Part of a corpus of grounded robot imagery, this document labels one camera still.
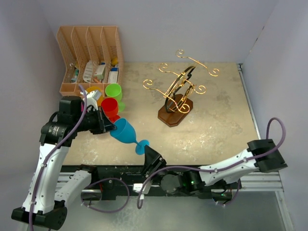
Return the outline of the red wine glass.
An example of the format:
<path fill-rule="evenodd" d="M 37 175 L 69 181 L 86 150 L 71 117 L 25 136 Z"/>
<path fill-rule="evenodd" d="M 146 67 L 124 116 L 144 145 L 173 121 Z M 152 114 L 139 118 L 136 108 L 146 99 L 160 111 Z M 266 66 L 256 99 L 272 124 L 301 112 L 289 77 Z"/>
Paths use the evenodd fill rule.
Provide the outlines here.
<path fill-rule="evenodd" d="M 102 103 L 101 107 L 104 111 L 106 117 L 112 122 L 116 122 L 120 116 L 118 115 L 118 102 L 114 98 L 105 98 Z"/>

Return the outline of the yellow wine glass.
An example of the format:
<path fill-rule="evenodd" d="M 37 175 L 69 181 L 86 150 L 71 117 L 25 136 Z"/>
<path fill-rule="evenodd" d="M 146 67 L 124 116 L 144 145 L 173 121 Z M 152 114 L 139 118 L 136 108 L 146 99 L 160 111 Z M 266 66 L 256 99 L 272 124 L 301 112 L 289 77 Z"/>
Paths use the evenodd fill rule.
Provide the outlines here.
<path fill-rule="evenodd" d="M 87 93 L 90 93 L 94 91 L 95 92 L 95 96 L 94 99 L 97 101 L 97 105 L 100 106 L 102 101 L 103 101 L 103 92 L 101 90 L 101 88 L 97 87 L 97 86 L 92 86 L 86 89 Z"/>

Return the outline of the blue wine glass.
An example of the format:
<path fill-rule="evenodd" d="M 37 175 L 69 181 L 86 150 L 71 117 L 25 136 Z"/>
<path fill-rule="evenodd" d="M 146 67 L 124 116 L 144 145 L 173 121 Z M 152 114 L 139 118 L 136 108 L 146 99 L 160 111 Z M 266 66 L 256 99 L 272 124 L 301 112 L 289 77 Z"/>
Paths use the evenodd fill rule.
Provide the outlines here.
<path fill-rule="evenodd" d="M 135 128 L 125 118 L 118 119 L 114 125 L 116 129 L 110 132 L 113 138 L 124 144 L 136 144 L 135 153 L 138 155 L 145 153 L 145 146 L 150 144 L 149 141 L 137 141 Z"/>

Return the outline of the green wine glass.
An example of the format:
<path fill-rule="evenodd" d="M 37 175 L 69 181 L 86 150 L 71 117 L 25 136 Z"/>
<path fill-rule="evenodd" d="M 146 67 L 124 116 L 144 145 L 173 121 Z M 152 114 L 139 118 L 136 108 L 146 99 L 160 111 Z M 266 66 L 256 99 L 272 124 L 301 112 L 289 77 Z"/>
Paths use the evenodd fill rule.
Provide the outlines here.
<path fill-rule="evenodd" d="M 105 94 L 107 97 L 111 97 L 117 100 L 119 112 L 125 109 L 125 104 L 122 102 L 122 88 L 117 83 L 107 85 L 105 88 Z"/>

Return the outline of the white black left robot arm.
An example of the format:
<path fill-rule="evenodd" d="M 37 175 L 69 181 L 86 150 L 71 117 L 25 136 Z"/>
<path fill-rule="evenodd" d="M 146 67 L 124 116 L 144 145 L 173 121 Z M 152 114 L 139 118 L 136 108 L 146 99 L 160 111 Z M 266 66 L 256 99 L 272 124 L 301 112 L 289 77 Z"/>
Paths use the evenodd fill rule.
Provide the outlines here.
<path fill-rule="evenodd" d="M 59 110 L 41 128 L 39 160 L 23 205 L 12 211 L 11 218 L 29 224 L 59 230 L 66 219 L 69 205 L 84 188 L 99 184 L 95 166 L 80 165 L 72 178 L 56 190 L 64 159 L 79 132 L 103 134 L 116 129 L 101 107 L 87 106 L 78 96 L 64 96 Z"/>

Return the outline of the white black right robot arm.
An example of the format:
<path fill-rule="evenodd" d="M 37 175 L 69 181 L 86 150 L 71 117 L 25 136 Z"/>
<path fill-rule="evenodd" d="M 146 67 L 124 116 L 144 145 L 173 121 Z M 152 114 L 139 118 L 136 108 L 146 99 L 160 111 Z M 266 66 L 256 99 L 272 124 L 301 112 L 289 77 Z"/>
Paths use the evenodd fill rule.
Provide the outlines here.
<path fill-rule="evenodd" d="M 142 200 L 153 181 L 158 180 L 166 194 L 195 196 L 207 187 L 216 185 L 226 188 L 249 173 L 260 171 L 271 173 L 287 167 L 279 147 L 272 139 L 248 142 L 248 147 L 235 156 L 216 164 L 200 166 L 167 166 L 165 159 L 154 149 L 145 146 L 145 161 L 142 173 L 146 180 L 138 198 Z"/>

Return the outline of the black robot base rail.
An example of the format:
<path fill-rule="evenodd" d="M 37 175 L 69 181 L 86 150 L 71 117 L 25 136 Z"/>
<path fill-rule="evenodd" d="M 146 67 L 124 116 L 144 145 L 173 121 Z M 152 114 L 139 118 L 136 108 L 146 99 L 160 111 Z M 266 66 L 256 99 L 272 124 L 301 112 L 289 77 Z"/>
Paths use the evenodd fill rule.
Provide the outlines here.
<path fill-rule="evenodd" d="M 146 177 L 141 173 L 142 166 L 96 166 L 90 186 L 81 192 L 83 200 L 115 200 L 118 196 L 137 196 L 133 191 L 134 183 L 144 183 Z M 152 183 L 148 196 L 156 197 L 197 197 L 199 199 L 214 199 L 227 201 L 233 198 L 233 193 L 241 189 L 240 180 L 227 183 L 225 180 L 210 185 L 201 180 L 197 171 L 181 168 L 165 170 L 150 179 Z"/>

